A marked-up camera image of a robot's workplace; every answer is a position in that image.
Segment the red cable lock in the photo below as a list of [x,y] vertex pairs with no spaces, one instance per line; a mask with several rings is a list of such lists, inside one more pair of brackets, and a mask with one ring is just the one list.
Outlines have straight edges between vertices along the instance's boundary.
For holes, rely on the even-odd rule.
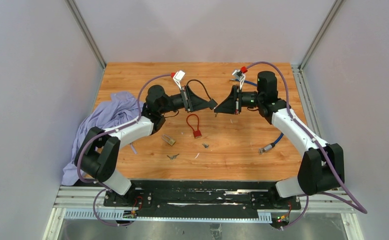
[[186,124],[191,128],[195,139],[199,139],[203,136],[200,130],[200,118],[197,114],[189,114],[186,117]]

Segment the brass padlock keys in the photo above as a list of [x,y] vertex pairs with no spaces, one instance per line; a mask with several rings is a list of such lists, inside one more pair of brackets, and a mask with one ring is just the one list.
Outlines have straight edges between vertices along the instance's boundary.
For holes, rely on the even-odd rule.
[[170,159],[170,160],[175,160],[180,154],[175,154],[175,155],[167,155],[167,157]]

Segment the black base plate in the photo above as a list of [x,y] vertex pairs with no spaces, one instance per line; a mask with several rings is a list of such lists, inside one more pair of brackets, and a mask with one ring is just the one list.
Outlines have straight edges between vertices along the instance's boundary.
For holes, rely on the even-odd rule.
[[253,219],[259,210],[300,210],[296,197],[280,197],[274,181],[132,180],[125,195],[107,191],[105,207],[129,207],[141,217]]

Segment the aluminium frame rails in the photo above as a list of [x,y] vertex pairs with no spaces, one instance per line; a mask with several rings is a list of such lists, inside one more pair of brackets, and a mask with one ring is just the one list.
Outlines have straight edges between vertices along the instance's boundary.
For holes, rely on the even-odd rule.
[[295,196],[299,210],[259,210],[256,218],[140,216],[130,207],[104,206],[95,185],[62,186],[46,240],[362,240],[356,211],[341,190]]

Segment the lavender cloth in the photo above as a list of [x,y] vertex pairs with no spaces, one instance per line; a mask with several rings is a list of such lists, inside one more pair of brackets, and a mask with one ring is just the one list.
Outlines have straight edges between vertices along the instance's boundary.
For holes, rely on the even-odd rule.
[[74,160],[92,127],[106,129],[125,124],[139,115],[138,108],[144,104],[128,91],[112,93],[110,98],[101,102],[79,125],[72,144],[70,162],[63,168],[62,185],[72,186],[79,180]]

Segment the black cable lock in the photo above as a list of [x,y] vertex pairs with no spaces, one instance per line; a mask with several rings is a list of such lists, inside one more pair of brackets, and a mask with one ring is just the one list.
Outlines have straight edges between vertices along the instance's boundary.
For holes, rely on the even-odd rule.
[[[190,79],[190,80],[186,83],[186,85],[188,85],[188,86],[190,87],[190,83],[192,83],[192,82],[199,83],[199,84],[202,86],[202,88],[203,88],[203,90],[204,90],[204,92],[205,92],[205,94],[206,94],[208,100],[213,99],[213,98],[211,97],[211,95],[209,94],[209,92],[208,92],[208,90],[207,90],[205,84],[204,84],[202,81],[200,81],[200,80],[198,80],[198,79]],[[214,107],[216,107],[217,105],[218,105],[217,102],[214,100]]]

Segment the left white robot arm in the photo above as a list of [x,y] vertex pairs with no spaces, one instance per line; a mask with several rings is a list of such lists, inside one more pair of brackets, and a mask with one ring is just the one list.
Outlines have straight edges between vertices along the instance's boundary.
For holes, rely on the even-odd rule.
[[92,127],[80,149],[74,164],[78,171],[84,171],[95,181],[116,194],[116,200],[124,207],[136,200],[131,181],[117,170],[120,148],[136,140],[158,132],[166,121],[165,114],[184,109],[188,113],[214,109],[217,102],[197,96],[189,86],[183,86],[179,94],[167,95],[160,85],[153,85],[147,91],[140,115],[134,120],[108,129]]

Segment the brass padlock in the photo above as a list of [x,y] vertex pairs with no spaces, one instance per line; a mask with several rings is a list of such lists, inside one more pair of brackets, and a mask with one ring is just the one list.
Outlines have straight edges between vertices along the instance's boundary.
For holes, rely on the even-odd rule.
[[166,134],[163,134],[161,138],[170,146],[173,146],[176,143],[176,140]]

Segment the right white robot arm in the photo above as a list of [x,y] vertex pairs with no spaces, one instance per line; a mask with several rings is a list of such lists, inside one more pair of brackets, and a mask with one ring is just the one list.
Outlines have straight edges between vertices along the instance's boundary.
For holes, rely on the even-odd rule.
[[271,71],[257,74],[255,91],[243,91],[246,70],[233,72],[239,81],[233,85],[229,96],[214,108],[215,113],[240,114],[243,107],[258,108],[267,122],[287,137],[302,156],[297,176],[280,180],[275,190],[268,194],[274,208],[282,208],[289,197],[315,195],[344,182],[344,153],[337,143],[329,144],[320,138],[296,116],[290,105],[278,96],[278,81]]

